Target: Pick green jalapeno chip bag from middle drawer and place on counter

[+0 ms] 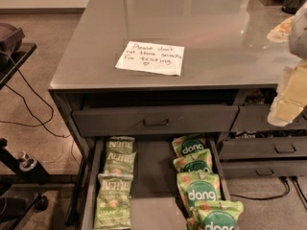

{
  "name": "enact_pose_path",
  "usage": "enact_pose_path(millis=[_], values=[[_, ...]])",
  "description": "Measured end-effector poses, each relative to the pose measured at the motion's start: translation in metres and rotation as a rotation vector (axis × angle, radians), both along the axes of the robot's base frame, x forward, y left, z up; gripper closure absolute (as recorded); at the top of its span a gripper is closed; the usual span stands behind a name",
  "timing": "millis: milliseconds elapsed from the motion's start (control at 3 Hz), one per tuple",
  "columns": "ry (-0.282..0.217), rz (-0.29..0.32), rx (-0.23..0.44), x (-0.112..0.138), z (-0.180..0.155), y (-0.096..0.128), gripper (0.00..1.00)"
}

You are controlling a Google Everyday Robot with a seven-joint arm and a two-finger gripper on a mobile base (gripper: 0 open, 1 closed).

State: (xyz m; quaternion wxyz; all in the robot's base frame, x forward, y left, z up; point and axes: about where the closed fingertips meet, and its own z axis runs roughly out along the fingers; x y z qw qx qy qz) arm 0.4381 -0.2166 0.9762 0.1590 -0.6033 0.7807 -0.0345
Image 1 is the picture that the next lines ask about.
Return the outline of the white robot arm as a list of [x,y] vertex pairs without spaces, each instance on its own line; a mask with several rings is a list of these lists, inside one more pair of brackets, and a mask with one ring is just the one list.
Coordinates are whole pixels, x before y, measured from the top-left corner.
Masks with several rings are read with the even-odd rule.
[[267,39],[288,42],[290,53],[300,58],[295,68],[284,68],[267,118],[269,124],[284,127],[307,106],[307,2],[272,29]]

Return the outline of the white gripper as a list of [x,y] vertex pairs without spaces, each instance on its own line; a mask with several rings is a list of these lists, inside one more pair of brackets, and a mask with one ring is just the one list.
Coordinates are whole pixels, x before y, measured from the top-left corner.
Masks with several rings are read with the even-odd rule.
[[291,124],[307,104],[307,67],[285,67],[276,92],[267,120],[273,126],[284,127]]

